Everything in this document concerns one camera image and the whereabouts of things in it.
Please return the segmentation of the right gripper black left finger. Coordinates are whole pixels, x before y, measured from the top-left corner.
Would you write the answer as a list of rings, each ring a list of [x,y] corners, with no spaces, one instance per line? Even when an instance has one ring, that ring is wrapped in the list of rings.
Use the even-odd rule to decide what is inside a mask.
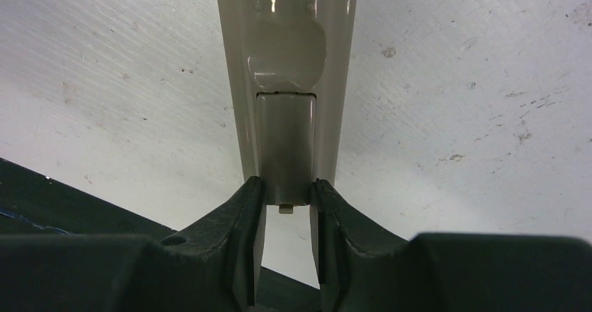
[[[195,223],[142,235],[6,235],[2,311],[247,311],[256,304],[265,185],[250,177]]]

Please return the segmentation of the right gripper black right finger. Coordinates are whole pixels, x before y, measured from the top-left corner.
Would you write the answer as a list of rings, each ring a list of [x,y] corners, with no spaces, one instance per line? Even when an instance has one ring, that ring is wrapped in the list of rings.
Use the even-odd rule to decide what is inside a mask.
[[[572,237],[421,233],[405,240],[311,186],[323,311],[590,311],[591,245]]]

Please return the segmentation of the beige battery cover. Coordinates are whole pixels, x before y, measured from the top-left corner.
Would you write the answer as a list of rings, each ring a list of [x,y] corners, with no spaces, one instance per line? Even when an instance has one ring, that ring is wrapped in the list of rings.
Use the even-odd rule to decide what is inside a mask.
[[[256,98],[258,171],[265,202],[280,214],[310,203],[313,181],[316,97],[266,93]]]

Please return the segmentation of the beige remote control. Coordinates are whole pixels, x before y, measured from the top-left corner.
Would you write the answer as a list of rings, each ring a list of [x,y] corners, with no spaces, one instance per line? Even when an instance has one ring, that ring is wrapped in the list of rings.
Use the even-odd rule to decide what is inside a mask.
[[[258,173],[256,96],[312,94],[313,178],[334,181],[357,0],[217,0],[245,177]]]

